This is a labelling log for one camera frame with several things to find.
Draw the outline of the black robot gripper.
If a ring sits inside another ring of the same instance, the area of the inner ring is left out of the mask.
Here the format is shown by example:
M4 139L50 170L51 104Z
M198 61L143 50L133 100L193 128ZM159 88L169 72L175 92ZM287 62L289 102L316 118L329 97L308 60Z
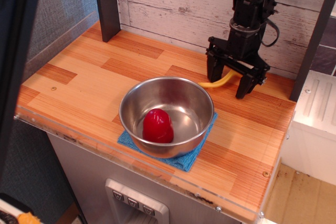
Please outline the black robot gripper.
M251 93L256 84L262 85L266 81L266 73L270 66L259 56L259 48L263 41L266 22L254 28L244 27L230 20L229 38L227 40L209 37L207 54L207 78L210 82L222 78L224 66L233 68L240 74L240 83L236 98L243 99Z

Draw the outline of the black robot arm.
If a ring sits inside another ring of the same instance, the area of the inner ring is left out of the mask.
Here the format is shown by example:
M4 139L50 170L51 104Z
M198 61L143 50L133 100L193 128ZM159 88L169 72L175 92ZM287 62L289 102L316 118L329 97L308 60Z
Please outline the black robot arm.
M236 93L238 99L251 93L256 85L265 83L270 66L258 51L264 44L266 27L270 25L279 30L269 20L276 5L275 0L233 0L234 15L229 22L228 39L208 39L207 78L211 83L221 79L224 67L242 75Z

